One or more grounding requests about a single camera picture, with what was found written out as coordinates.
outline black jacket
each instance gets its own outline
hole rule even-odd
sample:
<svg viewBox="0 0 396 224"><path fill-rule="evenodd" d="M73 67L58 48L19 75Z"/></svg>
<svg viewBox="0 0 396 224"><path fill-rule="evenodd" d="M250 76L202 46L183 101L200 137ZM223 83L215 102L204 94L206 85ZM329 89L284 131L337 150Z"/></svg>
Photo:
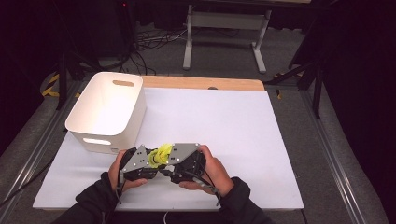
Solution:
<svg viewBox="0 0 396 224"><path fill-rule="evenodd" d="M270 224L272 220L249 199L250 188L239 179L233 177L234 187L220 199L219 213L235 224ZM58 217L53 224L102 224L111 216L118 199L111 189L107 172L101 179L84 189L77 197L77 203Z"/></svg>

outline floor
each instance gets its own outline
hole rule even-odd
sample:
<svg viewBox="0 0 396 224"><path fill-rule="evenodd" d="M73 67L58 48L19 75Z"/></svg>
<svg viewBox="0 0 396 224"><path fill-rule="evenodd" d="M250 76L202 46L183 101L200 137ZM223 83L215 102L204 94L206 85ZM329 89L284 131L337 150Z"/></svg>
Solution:
<svg viewBox="0 0 396 224"><path fill-rule="evenodd" d="M152 27L141 27L146 34ZM262 57L267 67L263 75L257 71L250 42L256 33L250 31L202 29L194 31L191 69L182 69L185 33L174 41L157 48L141 48L122 68L114 71L146 73L149 75L185 77L231 77L270 80L276 73L288 71L292 56L304 38L298 30L268 29L262 44ZM172 40L176 35L168 36ZM114 63L102 59L101 64ZM64 135L64 120L92 74L83 81L69 81L69 102L56 110L57 98L46 96L42 106L33 114L7 151L0 157L3 176L0 180L0 198L11 189L17 189L34 173L43 169L56 154ZM370 181L361 170L343 134L332 103L322 90L320 119L311 109L312 88L299 91L297 77L275 86L266 85L284 138L290 162L304 202L304 213L309 223L388 223ZM32 208L44 174L18 194L11 203L1 208L0 223L50 223L62 211L42 211ZM267 211L276 223L304 223L301 211Z"/></svg>

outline person's right hand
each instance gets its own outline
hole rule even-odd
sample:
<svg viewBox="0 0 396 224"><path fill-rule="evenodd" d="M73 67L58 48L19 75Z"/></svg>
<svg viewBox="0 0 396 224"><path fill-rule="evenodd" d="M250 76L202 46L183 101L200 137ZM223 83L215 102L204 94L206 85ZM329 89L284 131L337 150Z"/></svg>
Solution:
<svg viewBox="0 0 396 224"><path fill-rule="evenodd" d="M198 150L204 153L204 156L206 158L205 169L207 175L210 176L210 179L213 181L212 184L218 189L221 197L224 197L233 188L233 181L228 176L227 171L225 170L224 166L221 164L221 161L219 161L217 158L212 156L212 153L210 152L207 146L201 145L198 148ZM202 178L207 182L211 183L207 175L204 174ZM185 189L201 189L204 190L206 193L213 194L213 192L210 189L203 188L195 182L182 181L179 183L179 185Z"/></svg>

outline background table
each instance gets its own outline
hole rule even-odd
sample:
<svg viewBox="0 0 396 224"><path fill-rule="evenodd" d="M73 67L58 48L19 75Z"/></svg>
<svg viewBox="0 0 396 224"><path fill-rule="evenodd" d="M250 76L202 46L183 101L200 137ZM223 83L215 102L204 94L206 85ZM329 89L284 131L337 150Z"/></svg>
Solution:
<svg viewBox="0 0 396 224"><path fill-rule="evenodd" d="M260 81L188 77L144 77L144 81L148 108L137 146L206 144L231 176L239 176L249 184L250 198L259 207L304 207L268 94ZM225 90L227 82L240 82L239 91ZM149 88L156 85L173 89ZM216 86L223 90L178 88L181 86ZM254 91L240 91L248 86ZM97 180L114 159L115 155L85 150L68 133L36 196L34 208L72 206L76 195ZM181 189L169 177L158 174L145 187L125 192L117 210L212 211L219 209L216 201L216 197L200 190Z"/></svg>

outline white cable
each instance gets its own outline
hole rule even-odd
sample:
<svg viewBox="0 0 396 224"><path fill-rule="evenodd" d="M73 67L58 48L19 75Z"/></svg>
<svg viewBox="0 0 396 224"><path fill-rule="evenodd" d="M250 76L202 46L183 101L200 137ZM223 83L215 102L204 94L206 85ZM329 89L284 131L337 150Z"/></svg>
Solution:
<svg viewBox="0 0 396 224"><path fill-rule="evenodd" d="M163 215L163 224L166 224L166 215L168 215L168 212L166 212L165 215Z"/></svg>

